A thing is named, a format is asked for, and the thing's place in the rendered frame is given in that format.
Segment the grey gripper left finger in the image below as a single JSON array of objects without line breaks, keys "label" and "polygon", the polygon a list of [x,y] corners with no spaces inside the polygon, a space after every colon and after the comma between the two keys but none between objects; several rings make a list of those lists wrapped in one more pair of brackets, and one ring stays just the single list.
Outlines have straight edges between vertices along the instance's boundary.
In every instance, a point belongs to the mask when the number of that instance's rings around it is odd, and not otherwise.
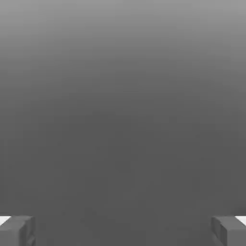
[{"label": "grey gripper left finger", "polygon": [[0,216],[0,246],[36,246],[33,216]]}]

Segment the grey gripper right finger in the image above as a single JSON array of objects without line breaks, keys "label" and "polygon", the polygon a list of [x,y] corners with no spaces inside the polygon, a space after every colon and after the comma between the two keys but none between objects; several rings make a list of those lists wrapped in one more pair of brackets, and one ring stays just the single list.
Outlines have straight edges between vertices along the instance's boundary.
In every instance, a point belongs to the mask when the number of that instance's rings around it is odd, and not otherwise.
[{"label": "grey gripper right finger", "polygon": [[213,216],[210,228],[214,246],[246,246],[246,216]]}]

